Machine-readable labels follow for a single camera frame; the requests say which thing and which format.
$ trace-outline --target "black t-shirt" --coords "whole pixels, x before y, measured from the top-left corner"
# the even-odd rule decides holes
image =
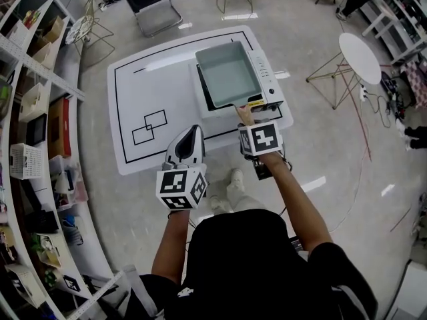
[[[166,320],[374,319],[378,306],[339,246],[318,245],[305,261],[284,220],[260,209],[202,221],[182,286],[155,275],[141,280]],[[133,292],[126,319],[149,319]]]

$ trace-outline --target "gray floor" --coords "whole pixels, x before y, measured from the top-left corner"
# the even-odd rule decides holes
[[[318,5],[314,5],[315,0],[254,0],[259,18],[250,21],[222,21],[216,0],[173,1],[184,16],[184,23],[191,22],[193,27],[175,28],[152,39],[142,37],[126,1],[98,12],[101,23],[115,33],[109,39],[117,49],[81,75],[81,88],[86,92],[86,100],[79,108],[81,156],[91,211],[111,266],[121,269],[133,263],[140,273],[148,273],[167,211],[153,192],[154,169],[125,177],[117,171],[109,126],[108,65],[178,37],[245,23],[258,38],[273,70],[290,72],[289,78],[280,81],[295,120],[283,132],[288,159],[294,164],[294,175],[301,184],[325,177],[326,183],[308,195],[326,220],[334,241],[344,248],[372,286],[380,303],[380,318],[409,258],[417,199],[427,180],[426,152],[406,152],[394,124],[384,128],[380,116],[373,114],[365,103],[362,114],[369,133],[371,162],[351,100],[345,100],[333,111],[305,82],[312,71],[339,51],[342,27],[335,18],[332,0],[322,0]],[[250,11],[245,0],[228,1],[228,15]],[[366,27],[358,13],[344,24],[344,29],[355,35],[360,35]],[[384,47],[373,35],[366,42],[379,62],[390,63]],[[99,43],[86,53],[85,59],[95,58],[106,50]],[[330,98],[334,96],[330,81],[320,81],[318,87],[329,91]],[[368,86],[368,90],[383,93],[379,86]],[[412,112],[408,122],[419,125],[422,115]],[[274,182],[271,179],[258,182],[251,164],[239,154],[238,146],[207,153],[206,163],[207,178],[212,183],[209,194],[218,193],[226,184],[224,179],[230,169],[239,167],[246,175],[250,195],[272,211],[278,212],[283,207]],[[394,188],[382,196],[389,185]],[[208,211],[202,207],[193,218],[197,221],[205,214]],[[284,219],[293,235],[286,213]]]

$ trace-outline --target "cardboard box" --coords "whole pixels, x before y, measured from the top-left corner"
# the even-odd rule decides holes
[[[71,156],[69,142],[69,101],[66,98],[59,99],[49,108],[47,117],[47,151],[49,159],[61,155]]]
[[[48,43],[56,41],[64,27],[64,22],[60,17],[54,18],[43,30],[41,38],[37,41],[37,46],[41,49]]]

